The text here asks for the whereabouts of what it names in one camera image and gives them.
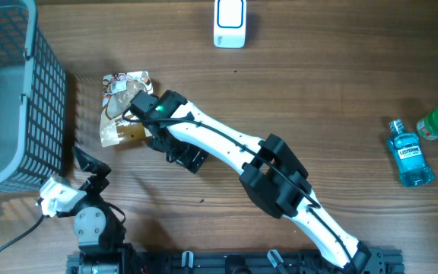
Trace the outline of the snack packet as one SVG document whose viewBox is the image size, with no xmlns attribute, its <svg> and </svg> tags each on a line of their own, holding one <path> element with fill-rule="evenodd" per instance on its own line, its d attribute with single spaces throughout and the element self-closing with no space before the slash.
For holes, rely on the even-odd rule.
<svg viewBox="0 0 438 274">
<path fill-rule="evenodd" d="M 103 103 L 100 118 L 100 143 L 103 148 L 146 139 L 150 132 L 140 123 L 122 118 L 131 99 L 139 92 L 154 93 L 147 71 L 120 72 L 104 75 Z"/>
</svg>

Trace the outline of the blue mouthwash bottle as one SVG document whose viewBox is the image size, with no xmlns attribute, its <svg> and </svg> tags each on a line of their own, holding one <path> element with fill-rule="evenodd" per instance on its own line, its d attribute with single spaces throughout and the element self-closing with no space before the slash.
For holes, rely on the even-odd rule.
<svg viewBox="0 0 438 274">
<path fill-rule="evenodd" d="M 402 185 L 413 187 L 431 183 L 435 176 L 421 151 L 419 137 L 407 132 L 400 119 L 391 121 L 389 129 L 391 136 L 387 147 L 395 159 Z"/>
</svg>

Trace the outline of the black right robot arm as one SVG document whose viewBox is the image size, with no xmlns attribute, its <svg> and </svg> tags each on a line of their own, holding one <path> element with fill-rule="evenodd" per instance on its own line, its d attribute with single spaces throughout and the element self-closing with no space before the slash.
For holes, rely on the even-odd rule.
<svg viewBox="0 0 438 274">
<path fill-rule="evenodd" d="M 307 180 L 307 170 L 280 137 L 261 139 L 231 129 L 175 91 L 161 97 L 139 91 L 122 118 L 142 124 L 152 134 L 152 149 L 172 156 L 191 172 L 202 161 L 190 152 L 223 161 L 238 173 L 257 207 L 273 218 L 291 220 L 327 262 L 344 273 L 365 270 L 369 248 L 327 213 Z"/>
</svg>

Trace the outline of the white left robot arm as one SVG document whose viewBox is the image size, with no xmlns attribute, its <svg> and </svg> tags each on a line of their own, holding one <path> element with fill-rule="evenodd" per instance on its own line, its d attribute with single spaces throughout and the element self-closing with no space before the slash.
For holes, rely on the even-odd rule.
<svg viewBox="0 0 438 274">
<path fill-rule="evenodd" d="M 133 246 L 124 242 L 125 221 L 114 214 L 121 210 L 100 195 L 110 184 L 106 176 L 111 168 L 77 147 L 72 151 L 80 168 L 90 176 L 80 187 L 84 197 L 71 210 L 75 216 L 73 229 L 80 252 L 68 257 L 65 272 L 140 273 Z"/>
</svg>

